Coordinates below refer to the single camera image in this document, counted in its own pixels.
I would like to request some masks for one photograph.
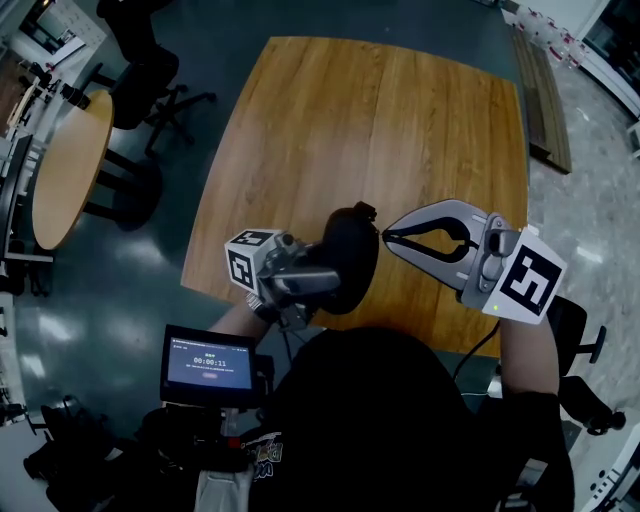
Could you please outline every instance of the person's arm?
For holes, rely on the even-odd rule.
[[[558,351],[545,317],[539,325],[500,320],[502,385],[509,393],[558,394]]]
[[[246,301],[242,301],[227,311],[209,330],[221,334],[247,336],[256,340],[256,345],[271,327],[271,324],[258,318]]]

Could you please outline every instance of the cable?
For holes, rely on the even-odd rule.
[[[284,332],[284,324],[282,323],[282,319],[278,320],[278,324],[280,325],[280,334],[282,334],[282,338],[284,339],[284,346],[287,348],[287,357],[289,358],[289,366],[293,364],[293,357],[291,357],[291,346],[289,345],[289,337],[287,333]]]
[[[295,331],[291,331],[291,334],[293,334],[296,338],[298,338],[300,340],[300,343],[302,343],[303,345],[307,344],[307,340],[305,340],[302,336],[300,336],[297,332]]]
[[[456,379],[458,378],[458,374],[460,373],[460,369],[464,366],[464,363],[466,363],[466,362],[469,360],[469,358],[470,358],[473,354],[475,354],[475,353],[478,351],[478,349],[479,349],[480,347],[482,347],[482,345],[484,345],[487,341],[489,341],[491,338],[493,338],[493,337],[496,335],[496,333],[498,332],[498,327],[500,327],[500,320],[498,320],[498,321],[496,322],[496,325],[493,327],[493,329],[491,329],[491,332],[490,332],[489,334],[487,334],[484,338],[482,338],[482,339],[481,339],[481,340],[476,344],[476,346],[475,346],[475,347],[473,347],[471,350],[469,350],[469,352],[467,353],[467,355],[465,355],[465,356],[462,358],[462,361],[460,361],[460,362],[458,363],[458,366],[456,366],[456,369],[455,369],[455,370],[454,370],[454,372],[453,372],[453,380],[454,380],[454,382],[455,382],[455,381],[456,381]]]

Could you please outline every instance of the person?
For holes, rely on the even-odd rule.
[[[211,330],[258,343],[264,317],[243,302]],[[500,334],[504,400],[489,418],[415,338],[365,327],[310,340],[241,438],[249,510],[573,510],[549,322],[502,319]]]

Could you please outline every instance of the round wooden table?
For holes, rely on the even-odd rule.
[[[88,202],[96,183],[145,198],[144,188],[101,170],[103,160],[138,177],[148,170],[107,148],[113,127],[113,102],[106,90],[90,93],[86,110],[73,107],[62,120],[44,155],[33,198],[33,229],[38,244],[55,249],[84,211],[115,221],[132,213]]]

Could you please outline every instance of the timer display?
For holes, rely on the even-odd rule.
[[[172,338],[168,379],[198,386],[251,389],[249,351]]]

